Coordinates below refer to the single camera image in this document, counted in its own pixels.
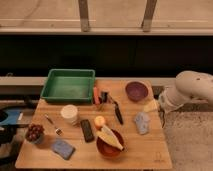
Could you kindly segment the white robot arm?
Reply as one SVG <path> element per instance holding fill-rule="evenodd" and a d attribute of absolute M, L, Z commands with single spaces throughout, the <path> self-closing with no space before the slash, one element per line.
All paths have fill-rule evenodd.
<path fill-rule="evenodd" d="M 153 112 L 162 109 L 165 113 L 169 113 L 194 98 L 206 100 L 213 105 L 213 75 L 196 71 L 180 72 L 174 84 L 165 88 L 157 100 L 145 103 L 143 111 Z"/>

